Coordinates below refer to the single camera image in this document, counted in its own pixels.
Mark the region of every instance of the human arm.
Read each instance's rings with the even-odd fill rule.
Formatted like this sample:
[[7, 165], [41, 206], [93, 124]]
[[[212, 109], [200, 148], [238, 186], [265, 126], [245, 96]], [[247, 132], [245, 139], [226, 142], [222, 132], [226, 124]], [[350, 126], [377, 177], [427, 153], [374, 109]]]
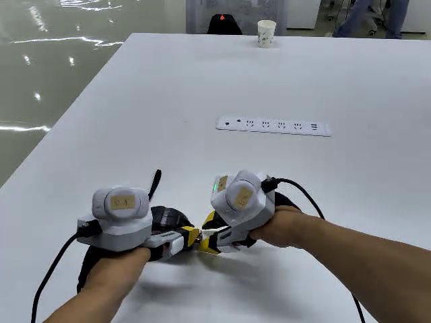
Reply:
[[379, 322], [431, 322], [431, 251], [346, 229], [294, 207], [277, 207], [251, 237], [306, 250]]
[[136, 248], [115, 257], [99, 260], [90, 271], [81, 292], [61, 306], [45, 322], [110, 322], [123, 299], [136, 284], [150, 256], [149, 249]]

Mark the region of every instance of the wrist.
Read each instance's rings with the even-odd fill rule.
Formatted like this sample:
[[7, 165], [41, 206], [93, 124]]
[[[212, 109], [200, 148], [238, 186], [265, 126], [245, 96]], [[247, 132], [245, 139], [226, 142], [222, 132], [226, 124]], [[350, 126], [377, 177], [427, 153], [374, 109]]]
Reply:
[[296, 223], [296, 234], [293, 246], [299, 249], [307, 249], [310, 241], [316, 239], [317, 233], [324, 224], [324, 220], [311, 215], [302, 215]]

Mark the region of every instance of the white controller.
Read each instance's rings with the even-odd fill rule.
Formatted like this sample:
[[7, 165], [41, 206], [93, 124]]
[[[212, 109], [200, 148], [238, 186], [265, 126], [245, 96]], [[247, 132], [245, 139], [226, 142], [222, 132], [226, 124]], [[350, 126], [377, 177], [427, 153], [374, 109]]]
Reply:
[[80, 217], [77, 226], [97, 219], [102, 233], [77, 241], [120, 252], [142, 245], [151, 236], [153, 215], [147, 191], [122, 186], [100, 189], [92, 204], [92, 214]]

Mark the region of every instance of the power strip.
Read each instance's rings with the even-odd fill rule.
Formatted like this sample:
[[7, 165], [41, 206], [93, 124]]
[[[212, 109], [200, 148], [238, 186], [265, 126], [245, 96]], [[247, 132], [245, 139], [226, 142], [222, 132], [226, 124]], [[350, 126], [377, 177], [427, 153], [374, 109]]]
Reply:
[[219, 130], [287, 133], [291, 135], [324, 137], [331, 136], [329, 125], [324, 122], [221, 116], [218, 118], [215, 127]]

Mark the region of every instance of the tan label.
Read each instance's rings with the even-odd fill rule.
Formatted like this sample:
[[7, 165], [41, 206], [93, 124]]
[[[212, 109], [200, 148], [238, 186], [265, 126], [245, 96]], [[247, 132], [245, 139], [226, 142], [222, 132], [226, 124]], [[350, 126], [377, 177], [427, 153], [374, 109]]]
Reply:
[[110, 198], [112, 210], [127, 210], [135, 208], [135, 195], [117, 195]]
[[239, 193], [236, 195], [234, 205], [240, 209], [245, 208], [252, 195], [252, 190], [249, 190], [247, 187], [242, 187]]
[[218, 187], [217, 187], [217, 192], [220, 192], [222, 190], [226, 189], [226, 183], [228, 181], [228, 177], [227, 176], [223, 176], [220, 178], [220, 180], [218, 181]]

